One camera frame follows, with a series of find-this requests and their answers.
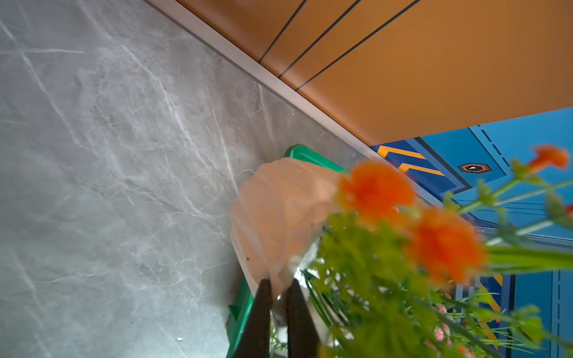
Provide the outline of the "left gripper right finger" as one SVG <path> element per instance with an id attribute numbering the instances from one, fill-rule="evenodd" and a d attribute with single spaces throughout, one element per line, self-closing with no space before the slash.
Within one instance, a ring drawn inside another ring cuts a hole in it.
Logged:
<path id="1" fill-rule="evenodd" d="M 296 279 L 286 291 L 286 323 L 288 357 L 318 357 L 319 335 Z"/>

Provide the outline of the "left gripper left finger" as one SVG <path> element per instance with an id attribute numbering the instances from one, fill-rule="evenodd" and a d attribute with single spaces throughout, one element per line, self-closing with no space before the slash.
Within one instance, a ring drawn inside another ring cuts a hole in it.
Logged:
<path id="1" fill-rule="evenodd" d="M 269 279 L 260 282 L 249 318 L 233 357 L 270 357 L 272 290 Z"/>

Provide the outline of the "red flower pot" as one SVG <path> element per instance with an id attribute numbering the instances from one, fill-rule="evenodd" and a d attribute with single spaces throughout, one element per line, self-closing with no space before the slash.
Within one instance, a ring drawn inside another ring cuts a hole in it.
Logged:
<path id="1" fill-rule="evenodd" d="M 477 187 L 465 206 L 447 197 L 425 204 L 412 181 L 382 161 L 349 173 L 283 158 L 246 180 L 231 209 L 231 239 L 255 297 L 272 290 L 270 357 L 288 355 L 287 290 L 296 279 L 319 335 L 318 357 L 431 357 L 436 313 L 425 302 L 468 300 L 476 357 L 500 347 L 540 349 L 554 335 L 536 307 L 504 313 L 479 289 L 455 287 L 479 274 L 520 274 L 572 267 L 568 253 L 532 247 L 526 236 L 572 227 L 572 208 L 540 172 L 565 169 L 566 150 L 541 145 L 513 161 L 499 189 Z"/>

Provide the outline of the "pink flower pot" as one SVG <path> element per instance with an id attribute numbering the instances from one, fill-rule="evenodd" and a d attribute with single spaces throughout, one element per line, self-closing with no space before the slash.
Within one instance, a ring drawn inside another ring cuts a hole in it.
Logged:
<path id="1" fill-rule="evenodd" d="M 437 324 L 433 338 L 425 345 L 431 350 L 431 357 L 476 357 L 474 338 L 466 316 L 470 314 L 468 300 L 454 300 L 445 297 L 442 302 L 425 302 L 425 306 L 436 313 Z"/>

